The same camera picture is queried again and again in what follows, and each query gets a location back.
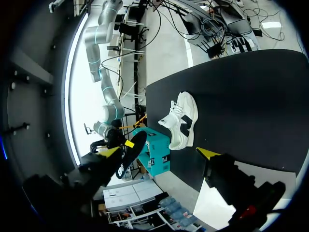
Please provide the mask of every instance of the white sneaker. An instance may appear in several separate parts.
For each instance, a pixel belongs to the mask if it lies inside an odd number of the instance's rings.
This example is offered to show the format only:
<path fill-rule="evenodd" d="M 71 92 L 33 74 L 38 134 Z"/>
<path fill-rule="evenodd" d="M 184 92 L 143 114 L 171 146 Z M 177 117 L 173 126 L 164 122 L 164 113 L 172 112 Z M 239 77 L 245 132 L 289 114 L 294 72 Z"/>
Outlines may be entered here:
<path fill-rule="evenodd" d="M 193 146 L 194 124 L 198 119 L 197 104 L 188 92 L 178 95 L 177 103 L 170 102 L 169 114 L 158 123 L 168 128 L 172 134 L 170 150 L 181 150 Z"/>

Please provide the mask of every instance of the shoelace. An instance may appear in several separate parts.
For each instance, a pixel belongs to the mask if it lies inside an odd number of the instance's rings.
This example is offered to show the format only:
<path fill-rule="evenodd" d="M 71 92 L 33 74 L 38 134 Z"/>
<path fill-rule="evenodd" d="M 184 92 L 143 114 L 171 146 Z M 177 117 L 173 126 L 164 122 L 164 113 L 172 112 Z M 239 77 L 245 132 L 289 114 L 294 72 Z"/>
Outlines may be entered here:
<path fill-rule="evenodd" d="M 178 106 L 174 101 L 171 101 L 169 113 L 175 114 L 176 116 L 181 116 L 183 113 L 183 109 Z"/>

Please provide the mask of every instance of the robotic arm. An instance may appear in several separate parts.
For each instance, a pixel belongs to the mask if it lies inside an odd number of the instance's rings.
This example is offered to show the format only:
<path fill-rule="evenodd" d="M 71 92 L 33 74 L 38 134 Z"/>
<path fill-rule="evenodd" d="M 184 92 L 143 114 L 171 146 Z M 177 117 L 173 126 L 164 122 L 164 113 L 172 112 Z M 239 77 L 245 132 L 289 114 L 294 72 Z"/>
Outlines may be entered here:
<path fill-rule="evenodd" d="M 98 18 L 98 26 L 89 27 L 84 34 L 84 42 L 87 51 L 88 63 L 92 75 L 92 81 L 101 81 L 103 97 L 107 105 L 103 106 L 103 121 L 94 124 L 94 131 L 107 137 L 113 120 L 121 119 L 125 115 L 125 110 L 118 100 L 114 88 L 112 87 L 109 71 L 100 68 L 99 44 L 107 44 L 112 40 L 112 31 L 115 24 L 117 12 L 123 5 L 122 0 L 107 0 L 104 2 L 102 12 Z"/>

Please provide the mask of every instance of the black tabletop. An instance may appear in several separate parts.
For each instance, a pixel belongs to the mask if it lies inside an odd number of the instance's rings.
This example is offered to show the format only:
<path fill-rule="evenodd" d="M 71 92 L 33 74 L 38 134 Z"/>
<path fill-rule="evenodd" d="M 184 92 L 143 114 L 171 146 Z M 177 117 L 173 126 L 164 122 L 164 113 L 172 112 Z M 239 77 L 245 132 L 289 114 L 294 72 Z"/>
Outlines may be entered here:
<path fill-rule="evenodd" d="M 171 151 L 170 170 L 200 190 L 204 159 L 197 146 L 236 160 L 298 172 L 309 147 L 309 65 L 302 53 L 262 50 L 203 63 L 149 85 L 148 126 L 169 137 L 158 121 L 180 91 L 196 100 L 194 145 Z"/>

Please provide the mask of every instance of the shoe sole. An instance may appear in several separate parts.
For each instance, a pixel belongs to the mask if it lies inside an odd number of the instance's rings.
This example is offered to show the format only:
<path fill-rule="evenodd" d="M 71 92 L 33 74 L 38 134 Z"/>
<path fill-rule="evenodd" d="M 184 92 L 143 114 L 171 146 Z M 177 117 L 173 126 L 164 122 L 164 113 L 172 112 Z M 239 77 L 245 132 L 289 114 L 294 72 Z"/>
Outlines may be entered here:
<path fill-rule="evenodd" d="M 194 100 L 194 98 L 191 96 L 192 102 L 193 102 L 193 108 L 194 108 L 194 116 L 192 119 L 192 125 L 191 128 L 189 130 L 189 138 L 188 138 L 188 144 L 187 146 L 193 146 L 193 142 L 194 142 L 194 125 L 198 119 L 198 111 L 197 111 L 197 104 Z"/>

